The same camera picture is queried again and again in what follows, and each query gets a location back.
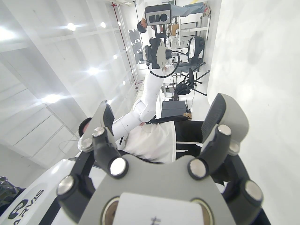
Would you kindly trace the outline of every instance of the sneaker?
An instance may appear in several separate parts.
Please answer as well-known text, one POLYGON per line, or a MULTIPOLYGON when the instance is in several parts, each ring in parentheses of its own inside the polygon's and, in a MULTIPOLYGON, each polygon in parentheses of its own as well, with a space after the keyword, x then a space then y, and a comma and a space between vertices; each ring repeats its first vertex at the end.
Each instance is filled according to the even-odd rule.
POLYGON ((211 8, 206 7, 202 17, 209 16, 211 14, 211 8))

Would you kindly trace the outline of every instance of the black cabinet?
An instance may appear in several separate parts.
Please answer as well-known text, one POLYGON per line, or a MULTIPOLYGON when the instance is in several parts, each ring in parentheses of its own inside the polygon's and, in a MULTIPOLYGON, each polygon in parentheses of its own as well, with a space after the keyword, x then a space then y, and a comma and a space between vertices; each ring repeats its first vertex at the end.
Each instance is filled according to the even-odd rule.
POLYGON ((184 113, 188 113, 188 111, 186 101, 163 101, 161 117, 166 118, 170 116, 183 115, 184 113))

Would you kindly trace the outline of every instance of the black mesh chair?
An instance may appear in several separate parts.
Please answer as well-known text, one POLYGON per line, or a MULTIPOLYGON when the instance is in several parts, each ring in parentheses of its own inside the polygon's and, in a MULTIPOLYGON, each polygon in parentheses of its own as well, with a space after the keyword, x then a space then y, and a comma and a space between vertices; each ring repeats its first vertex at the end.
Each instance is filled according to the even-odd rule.
POLYGON ((189 73, 187 75, 180 73, 180 76, 184 76, 184 79, 182 82, 180 82, 176 85, 174 93, 176 95, 186 95, 186 94, 189 94, 191 92, 191 90, 194 90, 197 93, 207 96, 207 94, 196 90, 194 87, 195 87, 196 83, 202 84, 202 82, 199 82, 198 80, 201 79, 203 76, 207 75, 209 72, 210 72, 210 70, 208 70, 205 74, 203 74, 202 76, 200 76, 197 79, 194 79, 193 70, 191 68, 189 69, 189 73))
POLYGON ((187 56, 188 63, 190 64, 193 72, 195 72, 195 71, 199 72, 200 66, 203 63, 203 58, 202 57, 199 58, 199 55, 202 51, 204 54, 204 46, 205 46, 205 40, 202 37, 194 36, 194 37, 191 37, 188 42, 187 53, 182 53, 179 51, 176 51, 176 52, 187 56), (193 53, 191 53, 191 45, 192 44, 194 44, 194 48, 195 48, 193 53))

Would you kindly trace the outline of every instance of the desk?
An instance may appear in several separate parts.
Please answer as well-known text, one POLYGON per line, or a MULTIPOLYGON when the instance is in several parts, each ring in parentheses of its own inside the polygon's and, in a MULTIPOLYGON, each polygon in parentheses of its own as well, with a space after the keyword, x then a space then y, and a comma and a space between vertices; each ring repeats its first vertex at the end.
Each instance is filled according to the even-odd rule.
POLYGON ((180 16, 178 17, 178 29, 176 30, 176 37, 178 40, 178 44, 180 45, 180 41, 181 41, 181 33, 182 32, 196 32, 196 31, 206 31, 206 36, 205 39, 208 39, 208 31, 209 31, 209 25, 210 25, 210 17, 208 18, 207 21, 207 26, 206 27, 193 27, 193 28, 189 28, 189 29, 181 29, 181 18, 180 16))
POLYGON ((186 101, 163 101, 161 117, 178 116, 187 113, 188 106, 186 101))

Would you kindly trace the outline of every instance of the metal screw cap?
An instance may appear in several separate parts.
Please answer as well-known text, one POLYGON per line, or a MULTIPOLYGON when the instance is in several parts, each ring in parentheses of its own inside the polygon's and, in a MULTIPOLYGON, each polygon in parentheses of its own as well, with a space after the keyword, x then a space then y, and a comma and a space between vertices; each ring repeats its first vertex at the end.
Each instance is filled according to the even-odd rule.
POLYGON ((234 153, 238 153, 240 150, 240 147, 236 143, 230 143, 229 149, 234 153))
POLYGON ((126 169, 126 161, 119 157, 115 159, 110 165, 110 173, 113 176, 121 175, 126 169))
POLYGON ((90 152, 93 149, 93 140, 92 138, 87 138, 81 143, 81 149, 83 152, 90 152))
POLYGON ((93 136, 97 137, 101 136, 105 132, 105 129, 103 127, 97 127, 94 131, 93 136))
POLYGON ((202 178, 206 175, 206 167, 199 159, 190 161, 190 170, 192 174, 198 178, 202 178))
POLYGON ((72 186, 74 185, 74 178, 71 175, 65 177, 62 181, 60 181, 56 193, 57 195, 63 195, 71 190, 72 186))
POLYGON ((230 136, 231 135, 231 129, 227 125, 224 125, 224 124, 219 125, 218 130, 219 130, 219 132, 221 132, 225 136, 230 136))
POLYGON ((246 182, 245 191, 256 201, 261 201, 263 198, 263 192, 261 191, 260 187, 252 180, 248 180, 246 182))

